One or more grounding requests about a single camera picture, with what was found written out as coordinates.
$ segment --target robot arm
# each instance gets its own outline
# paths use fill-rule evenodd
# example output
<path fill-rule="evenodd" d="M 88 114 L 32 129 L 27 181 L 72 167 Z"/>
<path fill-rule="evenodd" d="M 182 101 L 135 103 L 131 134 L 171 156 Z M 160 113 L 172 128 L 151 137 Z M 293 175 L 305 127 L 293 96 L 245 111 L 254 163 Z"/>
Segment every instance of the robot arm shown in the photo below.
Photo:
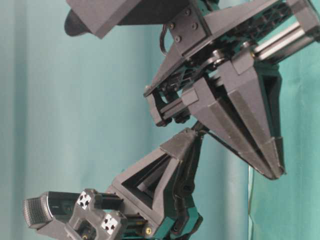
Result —
<path fill-rule="evenodd" d="M 47 192 L 26 200 L 30 228 L 59 240 L 189 239 L 202 222 L 192 193 L 205 134 L 269 179 L 285 172 L 278 63 L 320 41 L 309 0 L 254 0 L 221 10 L 217 0 L 67 2 L 71 36 L 165 25 L 174 43 L 144 96 L 157 126 L 191 115 L 198 122 L 118 175 L 106 193 Z M 292 16 L 297 22 L 260 43 Z"/>
<path fill-rule="evenodd" d="M 205 133 L 199 123 L 186 128 L 118 175 L 107 193 L 27 199 L 28 226 L 58 240 L 189 239 L 202 222 L 192 193 Z"/>

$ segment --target gripper jaw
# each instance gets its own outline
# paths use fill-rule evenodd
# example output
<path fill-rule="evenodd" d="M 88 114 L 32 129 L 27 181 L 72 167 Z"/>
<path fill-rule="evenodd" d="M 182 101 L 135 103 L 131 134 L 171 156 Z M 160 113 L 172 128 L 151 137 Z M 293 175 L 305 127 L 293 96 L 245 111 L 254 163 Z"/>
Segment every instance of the gripper jaw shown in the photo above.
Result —
<path fill-rule="evenodd" d="M 85 189 L 27 199 L 26 223 L 58 240 L 189 239 L 202 222 L 192 198 L 200 131 L 178 133 L 118 175 L 107 193 Z"/>

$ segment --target bolt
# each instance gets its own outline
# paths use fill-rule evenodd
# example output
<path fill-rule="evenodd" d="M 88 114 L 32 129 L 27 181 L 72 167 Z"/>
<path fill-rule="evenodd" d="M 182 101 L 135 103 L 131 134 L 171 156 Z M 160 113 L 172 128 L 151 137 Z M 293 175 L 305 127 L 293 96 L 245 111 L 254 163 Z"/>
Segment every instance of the bolt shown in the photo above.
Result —
<path fill-rule="evenodd" d="M 185 11 L 184 11 L 184 15 L 186 16 L 190 16 L 191 14 L 191 10 L 189 8 L 187 8 Z"/>
<path fill-rule="evenodd" d="M 171 23 L 169 23 L 169 28 L 172 30 L 172 29 L 174 29 L 175 28 L 175 23 L 174 22 L 171 22 Z"/>
<path fill-rule="evenodd" d="M 146 233 L 147 235 L 152 234 L 152 229 L 151 229 L 151 227 L 147 227 L 147 228 L 145 229 L 145 233 Z"/>
<path fill-rule="evenodd" d="M 174 40 L 177 42 L 177 43 L 180 43 L 181 42 L 181 36 L 176 36 L 174 38 Z"/>
<path fill-rule="evenodd" d="M 193 30 L 197 30 L 198 23 L 196 23 L 196 22 L 192 23 L 191 27 L 192 27 Z"/>

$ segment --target black cable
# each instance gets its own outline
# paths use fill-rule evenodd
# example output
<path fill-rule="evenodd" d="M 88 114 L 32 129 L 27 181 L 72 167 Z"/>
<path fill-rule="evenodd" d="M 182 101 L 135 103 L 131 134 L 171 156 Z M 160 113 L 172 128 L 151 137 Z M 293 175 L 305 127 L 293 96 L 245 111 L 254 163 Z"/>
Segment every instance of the black cable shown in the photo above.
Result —
<path fill-rule="evenodd" d="M 168 26 L 166 24 L 163 24 L 159 41 L 160 41 L 160 49 L 164 56 L 167 56 L 168 54 L 165 46 L 165 37 L 166 37 L 167 31 L 168 31 Z"/>

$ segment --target teal backdrop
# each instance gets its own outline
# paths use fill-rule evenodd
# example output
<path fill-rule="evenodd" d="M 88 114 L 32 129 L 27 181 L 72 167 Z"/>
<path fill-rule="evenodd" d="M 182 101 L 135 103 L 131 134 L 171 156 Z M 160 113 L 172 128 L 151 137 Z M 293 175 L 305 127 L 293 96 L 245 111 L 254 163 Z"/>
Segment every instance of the teal backdrop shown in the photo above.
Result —
<path fill-rule="evenodd" d="M 243 2 L 221 0 L 220 7 Z M 27 229 L 23 199 L 48 190 L 105 191 L 122 170 L 195 122 L 158 128 L 149 114 L 143 91 L 163 60 L 160 26 L 116 27 L 103 40 L 71 38 L 63 28 L 68 11 L 64 0 L 1 2 L 3 239 L 48 239 Z M 281 64 L 288 175 L 268 181 L 255 174 L 254 240 L 318 239 L 318 54 L 313 45 Z M 194 199 L 204 222 L 191 239 L 247 240 L 248 166 L 211 138 L 202 150 Z"/>
<path fill-rule="evenodd" d="M 312 2 L 319 12 L 320 2 Z M 283 77 L 280 114 L 287 175 L 269 181 L 254 173 L 250 196 L 251 239 L 318 240 L 319 44 L 314 43 L 282 62 L 280 71 Z"/>

